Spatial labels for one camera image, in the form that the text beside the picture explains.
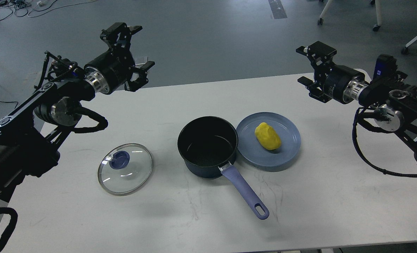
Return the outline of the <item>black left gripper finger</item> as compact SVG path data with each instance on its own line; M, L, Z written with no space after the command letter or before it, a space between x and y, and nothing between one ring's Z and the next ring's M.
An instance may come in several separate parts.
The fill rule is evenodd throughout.
M116 22L100 34L101 40L108 46L106 53L131 52L132 36L143 30L143 26L129 26L124 22Z
M135 92L138 91L140 88L148 84L149 80L147 78L147 74L150 68L155 65L154 61L147 61L141 67L128 67L128 74L131 74L130 77L127 78L125 82L125 91ZM132 74L137 74L137 78L135 80L131 80Z

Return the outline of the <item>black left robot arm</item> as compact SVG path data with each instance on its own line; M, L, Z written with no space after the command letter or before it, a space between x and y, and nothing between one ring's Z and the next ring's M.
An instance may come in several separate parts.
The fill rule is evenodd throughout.
M102 30L108 50L81 68L77 62L45 52L41 79L33 94L0 119L0 195L28 175L41 177L58 165L58 149L71 133L86 134L108 127L108 121L81 105L97 93L110 95L120 86L135 92L148 83L148 61L136 67L130 46L142 26L116 22ZM18 221L13 208L0 207L9 223L0 236L0 252Z

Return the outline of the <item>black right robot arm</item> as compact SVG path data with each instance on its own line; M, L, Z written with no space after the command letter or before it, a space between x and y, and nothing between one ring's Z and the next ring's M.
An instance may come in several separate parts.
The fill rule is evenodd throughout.
M412 150L417 163L417 87L404 83L407 75L399 71L393 56L381 54L377 58L371 82L365 75L344 65L335 64L335 48L316 41L300 46L296 52L307 57L314 69L314 80L300 77L297 81L309 91L309 96L320 102L335 100L342 104L357 101L352 142L359 157L375 170L397 177L417 178L417 174L388 171L366 159L358 144L357 126L375 133L395 134Z

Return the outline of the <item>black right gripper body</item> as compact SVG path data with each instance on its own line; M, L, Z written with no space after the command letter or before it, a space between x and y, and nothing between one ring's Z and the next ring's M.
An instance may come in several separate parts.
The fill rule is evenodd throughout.
M365 74L344 65L324 63L319 65L319 85L321 102L327 103L333 99L348 104L353 100L358 101L366 88Z

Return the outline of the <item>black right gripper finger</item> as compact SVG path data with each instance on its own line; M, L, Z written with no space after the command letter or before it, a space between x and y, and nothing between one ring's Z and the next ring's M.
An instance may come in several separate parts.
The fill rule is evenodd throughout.
M323 42L316 41L307 47L302 45L296 48L296 52L306 56L311 67L316 71L325 71L335 65L333 57L337 54L337 50Z
M309 91L309 96L311 98L316 99L322 103L327 103L331 100L331 98L321 90L318 83L312 81L311 79L302 76L297 79L297 82L305 86L305 88Z

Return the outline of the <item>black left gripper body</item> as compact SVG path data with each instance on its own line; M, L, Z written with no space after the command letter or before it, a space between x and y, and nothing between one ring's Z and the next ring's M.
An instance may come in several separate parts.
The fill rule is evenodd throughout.
M95 92L110 95L132 77L135 65L130 51L106 51L84 66L86 81Z

